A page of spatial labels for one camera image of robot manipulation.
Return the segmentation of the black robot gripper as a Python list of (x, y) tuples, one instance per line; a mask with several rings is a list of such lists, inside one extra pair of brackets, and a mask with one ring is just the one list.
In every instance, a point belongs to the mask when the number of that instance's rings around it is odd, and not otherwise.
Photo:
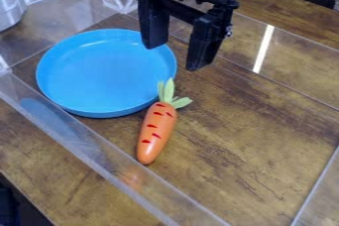
[(168, 41), (169, 16), (193, 24), (185, 68), (213, 62), (221, 42), (232, 34), (236, 0), (137, 0), (141, 42), (149, 50)]

